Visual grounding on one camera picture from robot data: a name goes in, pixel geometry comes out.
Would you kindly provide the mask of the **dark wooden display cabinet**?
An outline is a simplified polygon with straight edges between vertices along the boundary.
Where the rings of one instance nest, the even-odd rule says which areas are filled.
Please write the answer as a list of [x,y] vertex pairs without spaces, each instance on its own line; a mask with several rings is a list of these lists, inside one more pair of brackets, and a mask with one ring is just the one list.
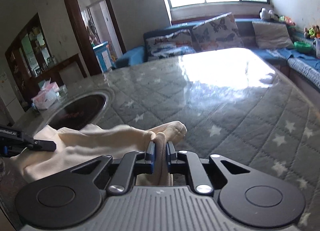
[[82,78],[87,77],[78,54],[59,62],[50,53],[38,14],[15,37],[5,57],[17,92],[21,95],[20,104],[24,111],[31,108],[31,98],[40,91],[41,81],[50,79],[58,86],[65,85],[61,73],[72,67],[80,72]]

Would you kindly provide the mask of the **blue corner sofa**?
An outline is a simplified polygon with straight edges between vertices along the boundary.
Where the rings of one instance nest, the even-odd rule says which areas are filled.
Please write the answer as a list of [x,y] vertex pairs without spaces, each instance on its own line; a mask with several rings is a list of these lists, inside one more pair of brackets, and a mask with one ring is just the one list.
[[[245,48],[250,49],[274,67],[278,66],[284,69],[289,67],[291,69],[291,77],[298,76],[313,88],[319,88],[319,59],[315,58],[311,53],[302,54],[295,49],[260,49],[255,39],[252,20],[238,18],[236,23]],[[129,67],[147,62],[150,59],[147,53],[145,46],[133,48],[119,57],[113,68]]]

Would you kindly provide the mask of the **butterfly pillow right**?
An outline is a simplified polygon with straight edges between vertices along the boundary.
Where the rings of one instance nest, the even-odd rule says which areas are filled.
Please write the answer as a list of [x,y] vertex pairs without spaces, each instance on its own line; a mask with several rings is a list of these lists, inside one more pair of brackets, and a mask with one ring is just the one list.
[[206,20],[194,26],[192,32],[202,51],[244,47],[232,13]]

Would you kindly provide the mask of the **clear plastic storage box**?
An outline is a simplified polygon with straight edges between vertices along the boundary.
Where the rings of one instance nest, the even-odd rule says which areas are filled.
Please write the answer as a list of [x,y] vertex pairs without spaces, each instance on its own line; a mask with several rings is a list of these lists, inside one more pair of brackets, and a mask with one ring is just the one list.
[[315,38],[313,45],[315,46],[316,57],[317,59],[320,59],[320,38]]

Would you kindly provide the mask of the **cream sweatshirt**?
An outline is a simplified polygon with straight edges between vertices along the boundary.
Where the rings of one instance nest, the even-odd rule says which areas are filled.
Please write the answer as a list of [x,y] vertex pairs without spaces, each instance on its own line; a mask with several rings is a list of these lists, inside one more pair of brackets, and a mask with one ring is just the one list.
[[69,128],[53,129],[47,125],[35,135],[41,141],[53,141],[54,152],[24,150],[11,158],[22,177],[28,182],[53,175],[102,155],[122,158],[126,153],[145,151],[150,142],[156,145],[156,161],[153,174],[141,174],[136,184],[142,186],[172,186],[173,176],[167,172],[165,148],[167,142],[177,144],[187,133],[179,121],[159,125],[149,130],[140,130],[129,125],[117,125],[105,130],[94,124],[82,130]]

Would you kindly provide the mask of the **butterfly pillow left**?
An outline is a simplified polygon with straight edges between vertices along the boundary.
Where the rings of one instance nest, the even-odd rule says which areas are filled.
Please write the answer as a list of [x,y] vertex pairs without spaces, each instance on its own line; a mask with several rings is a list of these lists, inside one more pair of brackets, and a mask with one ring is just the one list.
[[146,39],[145,43],[148,61],[196,53],[189,29],[179,30],[169,35],[151,37]]

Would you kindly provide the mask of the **beige grey cushion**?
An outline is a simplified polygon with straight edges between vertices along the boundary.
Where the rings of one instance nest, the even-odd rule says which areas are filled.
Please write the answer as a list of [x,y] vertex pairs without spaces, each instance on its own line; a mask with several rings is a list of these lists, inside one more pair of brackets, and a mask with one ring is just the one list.
[[256,44],[260,49],[293,49],[285,24],[263,21],[252,21]]

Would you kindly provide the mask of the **grey quilted star table cover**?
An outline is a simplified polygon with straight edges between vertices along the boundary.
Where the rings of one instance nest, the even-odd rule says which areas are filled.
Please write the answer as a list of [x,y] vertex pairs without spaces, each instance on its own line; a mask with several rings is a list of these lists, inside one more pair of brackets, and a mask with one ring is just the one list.
[[199,156],[213,193],[193,193],[184,175],[171,174],[172,186],[135,180],[128,193],[109,194],[122,158],[102,155],[19,189],[19,230],[319,230],[319,111],[249,49],[84,78],[38,117],[27,112],[22,127],[36,139],[63,101],[95,89],[114,91],[94,124],[102,129],[184,124],[187,133],[175,150]]

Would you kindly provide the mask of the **butterfly pillow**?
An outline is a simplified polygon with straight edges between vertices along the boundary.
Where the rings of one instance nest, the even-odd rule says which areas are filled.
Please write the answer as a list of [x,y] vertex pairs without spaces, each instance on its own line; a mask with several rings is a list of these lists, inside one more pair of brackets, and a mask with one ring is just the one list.
[[244,47],[232,13],[206,20],[194,26],[192,32],[202,51]]
[[179,30],[169,35],[151,37],[146,39],[145,43],[148,61],[196,53],[189,29]]

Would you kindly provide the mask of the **pink white tissue pack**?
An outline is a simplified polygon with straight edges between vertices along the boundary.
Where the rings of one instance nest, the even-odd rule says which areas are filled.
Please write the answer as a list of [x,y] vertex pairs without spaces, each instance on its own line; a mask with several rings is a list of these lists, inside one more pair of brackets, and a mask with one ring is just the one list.
[[60,88],[56,82],[50,80],[41,83],[39,93],[31,100],[38,110],[45,110],[57,101]]

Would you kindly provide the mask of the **green plastic toy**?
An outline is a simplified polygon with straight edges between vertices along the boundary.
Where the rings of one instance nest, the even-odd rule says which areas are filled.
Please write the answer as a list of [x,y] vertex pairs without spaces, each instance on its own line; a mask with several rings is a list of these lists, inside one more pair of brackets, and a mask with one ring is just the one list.
[[309,54],[313,50],[310,44],[301,41],[294,42],[294,47],[297,52],[302,54]]

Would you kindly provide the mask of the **white refrigerator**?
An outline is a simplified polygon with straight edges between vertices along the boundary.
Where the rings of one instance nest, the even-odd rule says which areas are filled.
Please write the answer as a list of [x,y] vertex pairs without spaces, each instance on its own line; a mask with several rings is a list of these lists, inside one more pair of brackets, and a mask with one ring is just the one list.
[[15,124],[23,115],[24,110],[18,101],[6,73],[1,70],[1,109],[9,123]]

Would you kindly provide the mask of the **black white plush toy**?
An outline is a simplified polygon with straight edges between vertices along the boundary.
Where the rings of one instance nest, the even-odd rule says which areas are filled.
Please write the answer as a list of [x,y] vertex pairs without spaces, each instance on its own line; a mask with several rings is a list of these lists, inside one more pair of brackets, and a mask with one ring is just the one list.
[[263,21],[278,21],[279,16],[274,12],[274,10],[267,10],[266,8],[261,8],[259,11],[260,19]]

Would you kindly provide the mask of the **blue white toy cabinet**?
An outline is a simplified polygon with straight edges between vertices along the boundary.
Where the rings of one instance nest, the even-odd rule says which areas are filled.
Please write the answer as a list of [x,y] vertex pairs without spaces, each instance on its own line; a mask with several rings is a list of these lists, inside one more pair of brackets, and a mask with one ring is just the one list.
[[99,63],[100,69],[103,73],[106,73],[112,69],[113,63],[111,54],[108,49],[108,42],[105,41],[93,47],[93,51]]

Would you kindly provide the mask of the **round black induction cooktop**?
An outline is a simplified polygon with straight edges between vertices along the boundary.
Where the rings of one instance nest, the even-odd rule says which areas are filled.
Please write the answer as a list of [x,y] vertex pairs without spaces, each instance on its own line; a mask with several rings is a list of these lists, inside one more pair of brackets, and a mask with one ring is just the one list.
[[81,130],[87,124],[98,122],[109,109],[113,99],[114,91],[111,89],[95,89],[75,95],[63,101],[61,106],[43,121],[39,129],[49,125],[56,130],[60,128]]

